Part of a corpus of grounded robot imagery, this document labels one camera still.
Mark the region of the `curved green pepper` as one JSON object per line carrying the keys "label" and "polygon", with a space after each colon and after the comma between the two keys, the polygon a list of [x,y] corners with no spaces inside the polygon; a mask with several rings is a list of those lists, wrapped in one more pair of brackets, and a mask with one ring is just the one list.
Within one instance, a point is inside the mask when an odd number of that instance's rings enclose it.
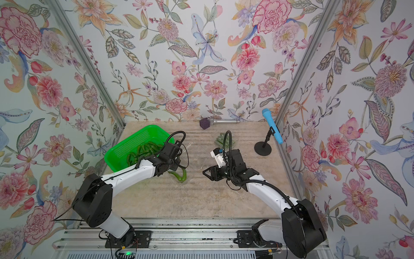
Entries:
{"label": "curved green pepper", "polygon": [[136,151],[129,152],[127,155],[127,165],[135,165],[140,158],[157,153],[162,149],[162,145],[153,142],[144,143],[136,148]]}

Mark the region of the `clear pepper clamshell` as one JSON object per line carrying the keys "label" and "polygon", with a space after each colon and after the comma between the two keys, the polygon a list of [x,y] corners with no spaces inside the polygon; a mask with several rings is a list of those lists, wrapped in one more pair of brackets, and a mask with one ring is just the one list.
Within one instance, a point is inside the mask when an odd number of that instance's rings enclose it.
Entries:
{"label": "clear pepper clamshell", "polygon": [[230,147],[234,148],[236,146],[236,142],[231,133],[220,133],[215,139],[215,144],[222,150],[228,150]]}

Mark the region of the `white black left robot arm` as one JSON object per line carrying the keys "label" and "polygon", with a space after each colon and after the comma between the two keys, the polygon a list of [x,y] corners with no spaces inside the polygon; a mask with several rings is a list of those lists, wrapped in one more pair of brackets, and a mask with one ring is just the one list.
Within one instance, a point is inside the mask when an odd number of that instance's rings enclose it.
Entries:
{"label": "white black left robot arm", "polygon": [[99,177],[89,175],[72,203],[73,210],[90,227],[98,227],[118,239],[134,239],[133,227],[112,211],[113,198],[127,188],[180,165],[182,143],[166,142],[157,155],[139,159],[138,163],[118,172]]}

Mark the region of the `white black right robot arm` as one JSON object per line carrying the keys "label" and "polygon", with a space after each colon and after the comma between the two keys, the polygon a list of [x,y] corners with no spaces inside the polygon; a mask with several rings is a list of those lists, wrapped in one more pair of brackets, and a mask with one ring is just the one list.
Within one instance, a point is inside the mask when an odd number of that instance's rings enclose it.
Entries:
{"label": "white black right robot arm", "polygon": [[239,150],[216,148],[210,155],[217,164],[205,169],[204,176],[211,181],[231,182],[261,199],[280,217],[279,221],[260,220],[250,231],[238,231],[234,242],[240,248],[286,246],[294,256],[304,259],[325,242],[326,231],[309,200],[290,197],[269,183],[257,170],[247,167]]}

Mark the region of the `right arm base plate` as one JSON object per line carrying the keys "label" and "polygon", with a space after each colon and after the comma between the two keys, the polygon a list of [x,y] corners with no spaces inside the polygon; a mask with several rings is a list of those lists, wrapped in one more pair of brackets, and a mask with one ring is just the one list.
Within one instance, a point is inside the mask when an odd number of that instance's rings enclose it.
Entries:
{"label": "right arm base plate", "polygon": [[282,248],[283,245],[274,241],[265,241],[258,232],[250,231],[237,231],[236,238],[233,239],[233,243],[239,248],[264,248],[264,249],[277,249]]}

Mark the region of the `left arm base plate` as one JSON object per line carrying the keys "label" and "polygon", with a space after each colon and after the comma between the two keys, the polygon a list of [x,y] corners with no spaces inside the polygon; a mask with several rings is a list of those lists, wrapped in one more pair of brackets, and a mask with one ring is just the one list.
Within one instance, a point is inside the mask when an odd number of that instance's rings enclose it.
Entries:
{"label": "left arm base plate", "polygon": [[149,248],[152,234],[152,231],[135,231],[134,234],[128,232],[122,238],[116,238],[110,234],[106,238],[105,248]]}

